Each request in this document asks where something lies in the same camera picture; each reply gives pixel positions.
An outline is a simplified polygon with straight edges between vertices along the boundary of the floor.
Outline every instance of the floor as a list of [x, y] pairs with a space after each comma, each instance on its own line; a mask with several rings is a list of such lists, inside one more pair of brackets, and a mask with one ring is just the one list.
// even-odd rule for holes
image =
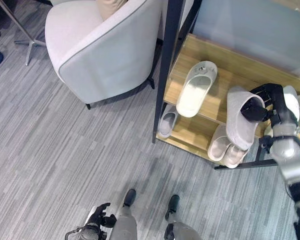
[[[20, 22], [44, 40], [49, 9], [10, 1]], [[152, 144], [156, 90], [142, 85], [85, 105], [58, 79], [47, 50], [25, 66], [23, 34], [0, 17], [0, 240], [63, 239], [93, 205], [131, 207], [138, 239], [163, 239], [164, 214], [179, 194], [180, 218], [204, 240], [294, 240], [294, 204], [277, 167], [215, 171], [174, 146]], [[159, 68], [154, 72], [158, 83]], [[253, 158], [255, 151], [247, 156]]]

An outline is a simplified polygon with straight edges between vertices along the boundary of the metal stand leg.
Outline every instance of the metal stand leg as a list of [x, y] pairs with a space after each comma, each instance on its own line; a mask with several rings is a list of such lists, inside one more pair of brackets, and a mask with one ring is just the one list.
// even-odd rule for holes
[[16, 44], [29, 44], [29, 48], [26, 55], [25, 65], [29, 65], [30, 61], [30, 54], [31, 50], [34, 47], [41, 46], [46, 47], [46, 43], [43, 41], [39, 41], [34, 39], [27, 30], [20, 24], [20, 22], [16, 19], [14, 14], [11, 12], [11, 10], [8, 8], [8, 6], [4, 3], [3, 0], [0, 0], [0, 7], [5, 11], [5, 13], [14, 21], [14, 23], [19, 27], [19, 29], [26, 35], [26, 37], [29, 39], [28, 41], [15, 41]]

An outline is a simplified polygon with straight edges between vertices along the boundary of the white armchair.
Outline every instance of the white armchair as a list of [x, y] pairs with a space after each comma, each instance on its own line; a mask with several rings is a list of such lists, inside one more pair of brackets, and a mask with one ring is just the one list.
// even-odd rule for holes
[[55, 5], [45, 41], [58, 77], [87, 104], [125, 93], [152, 68], [161, 0], [129, 0], [103, 21], [95, 0]]

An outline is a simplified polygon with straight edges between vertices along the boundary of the black shoe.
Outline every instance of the black shoe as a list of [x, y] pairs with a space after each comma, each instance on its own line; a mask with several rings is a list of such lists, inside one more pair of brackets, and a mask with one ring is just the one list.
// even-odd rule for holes
[[168, 205], [168, 209], [165, 213], [165, 220], [168, 221], [169, 219], [169, 214], [173, 214], [177, 211], [177, 207], [178, 207], [178, 204], [179, 204], [179, 200], [180, 200], [180, 197], [178, 195], [173, 195], [169, 201], [169, 205]]
[[131, 207], [131, 205], [134, 203], [136, 199], [136, 190], [129, 189], [129, 191], [126, 193], [124, 197], [123, 206]]

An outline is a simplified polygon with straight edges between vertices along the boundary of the gray slipper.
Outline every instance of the gray slipper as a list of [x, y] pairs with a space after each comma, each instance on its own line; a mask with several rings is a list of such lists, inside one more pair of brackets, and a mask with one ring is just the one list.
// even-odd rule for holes
[[265, 107], [261, 97], [240, 86], [229, 89], [226, 105], [226, 135], [239, 149], [246, 151], [254, 143], [258, 121], [248, 121], [241, 113], [241, 108], [249, 100], [254, 99], [257, 104]]
[[163, 138], [168, 138], [175, 127], [178, 118], [175, 106], [167, 105], [159, 122], [158, 133]]

